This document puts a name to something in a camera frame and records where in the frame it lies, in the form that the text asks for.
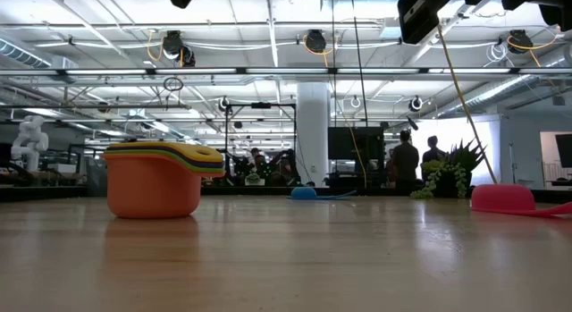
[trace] blue object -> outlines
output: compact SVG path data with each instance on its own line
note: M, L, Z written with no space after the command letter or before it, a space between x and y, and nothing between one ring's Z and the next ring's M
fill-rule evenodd
M318 197L315 193L314 188L310 187L297 187L294 188L288 199L294 200L336 200L340 198L344 198L347 196L351 196L355 194L356 191L351 191L339 196L320 196Z

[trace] white robot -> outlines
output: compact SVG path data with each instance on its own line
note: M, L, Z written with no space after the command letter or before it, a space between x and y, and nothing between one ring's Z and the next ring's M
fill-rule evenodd
M29 172L38 170L39 152L46 151L48 145L48 136L43 133L41 126L44 124L44 118L36 115L28 115L24 118L24 122L20 123L20 133L18 138L12 144L12 160L21 165L21 156L28 158L26 169ZM29 141L26 147L21 144Z

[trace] ceiling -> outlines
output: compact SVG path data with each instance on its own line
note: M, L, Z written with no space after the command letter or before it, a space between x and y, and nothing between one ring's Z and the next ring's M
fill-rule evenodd
M64 56L81 69L176 67L166 58L153 61L147 54L146 45L147 42L159 44L159 38L167 29L173 30L179 26L184 41L189 43L197 58L197 67L324 67L322 55L311 55L303 45L297 44L297 39L303 38L308 29L315 28L323 31L329 44L332 43L332 36L338 40L338 49L326 56L329 67L358 67L360 60L363 67L447 66L441 42L435 40L433 46L428 46L425 50L421 46L399 43L400 33L395 32L399 30L395 0L357 0L357 31L353 28L354 10L347 0L340 0L335 5L333 29L330 1L324 2L324 7L321 8L322 0L269 0L270 9L267 0L193 0L184 10L174 7L169 0L63 1L83 20L94 25L102 37L127 54L120 55L111 49L82 25L77 15L66 11L54 0L3 0L0 6L0 30L17 38L30 50L37 50L47 56ZM455 21L446 32L445 39L450 47L451 61L456 67L505 66L506 58L498 63L492 62L487 51L491 50L498 38L506 39L510 30L525 30L536 46L551 42L558 32L544 23L535 4L522 4L515 11L505 12L498 0L492 0L477 12L456 21L454 17L462 4L462 0L451 0L439 13L443 24L451 19ZM274 21L273 28L267 22L270 15ZM159 34L151 38L150 30L156 30ZM273 36L277 44L275 57L271 47ZM536 53L542 56L565 44L567 40L568 34L561 33L553 45L537 50ZM357 44L360 44L359 56ZM240 50L245 46L252 49ZM153 46L151 53L158 55L158 47ZM532 61L529 54L507 53L507 57L515 65ZM0 67L14 69L24 65L0 56ZM295 103L297 83L304 80L255 79L244 85L213 86L208 83L208 76L193 79L202 79L203 83L182 90L179 98L182 103L198 111L197 116L203 118L220 116L215 110L221 97L227 97L233 102L275 102L279 98L283 103ZM10 80L63 101L63 86L34 86L34 80L47 82L50 81L48 78ZM460 82L463 91L470 91L482 84L478 78L465 78ZM96 104L107 101L111 105L145 104L156 96L151 85L145 83L131 87L94 86L88 93L81 92L84 88L70 86L67 88L68 94L79 94L77 103ZM424 104L422 113L446 105L456 98L452 82L443 79L369 79L364 81L363 91L358 80L338 80L335 88L335 96L341 101L344 114L348 117L364 116L363 107L351 105L354 96L363 98L365 95L370 117L405 116L409 114L408 101L415 96L432 102ZM13 103L7 100L5 93L0 98L5 104ZM84 111L83 115L90 117L124 118L124 114L117 112L101 114L98 111ZM244 111L244 114L271 118L284 116L278 109L250 110ZM189 112L184 109L155 109L147 111L146 116L181 118L189 117ZM247 124L242 131L254 131L260 128L259 124ZM212 126L205 124L169 125L191 137L202 137L204 134L200 133L201 130L213 130ZM273 126L273 130L292 129L290 122L268 125Z

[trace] potted plant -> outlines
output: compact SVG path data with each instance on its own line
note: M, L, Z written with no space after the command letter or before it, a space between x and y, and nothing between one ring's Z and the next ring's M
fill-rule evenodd
M484 152L477 146L470 148L473 141L463 146L453 146L453 149L442 161L432 161L422 164L422 170L427 174L425 186L411 193L413 198L459 197L467 195L468 187L473 177L473 170L483 161Z
M258 173L251 173L244 179L244 184L247 186L264 186L265 180L260 179Z

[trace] white pillar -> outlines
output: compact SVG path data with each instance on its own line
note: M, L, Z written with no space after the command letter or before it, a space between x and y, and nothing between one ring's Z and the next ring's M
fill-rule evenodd
M329 100L330 91L327 83L298 84L296 163L302 183L313 181L316 187L325 187L323 180L329 167Z

